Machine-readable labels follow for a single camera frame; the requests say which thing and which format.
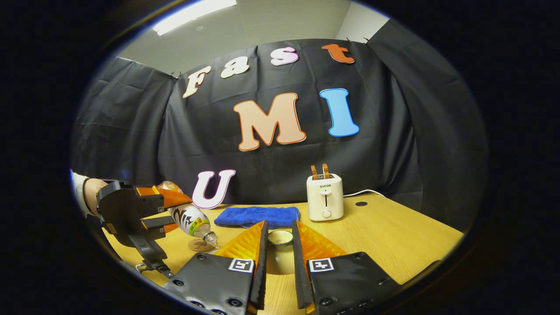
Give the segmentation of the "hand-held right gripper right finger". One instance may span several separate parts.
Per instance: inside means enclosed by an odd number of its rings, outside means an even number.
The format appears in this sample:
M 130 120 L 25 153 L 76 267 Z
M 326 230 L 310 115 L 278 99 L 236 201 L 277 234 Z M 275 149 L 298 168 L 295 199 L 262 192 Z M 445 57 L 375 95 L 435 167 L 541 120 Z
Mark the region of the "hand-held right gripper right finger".
M 401 285 L 367 253 L 347 253 L 292 222 L 297 306 L 308 315 L 375 315 Z

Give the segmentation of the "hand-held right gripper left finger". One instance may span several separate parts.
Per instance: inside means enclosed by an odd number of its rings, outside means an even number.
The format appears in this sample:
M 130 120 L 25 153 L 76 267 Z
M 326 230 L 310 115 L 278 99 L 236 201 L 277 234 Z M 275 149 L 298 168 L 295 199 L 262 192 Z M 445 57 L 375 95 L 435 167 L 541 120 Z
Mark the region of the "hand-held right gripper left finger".
M 268 226 L 263 220 L 216 253 L 192 256 L 164 289 L 206 313 L 255 315 L 264 309 Z

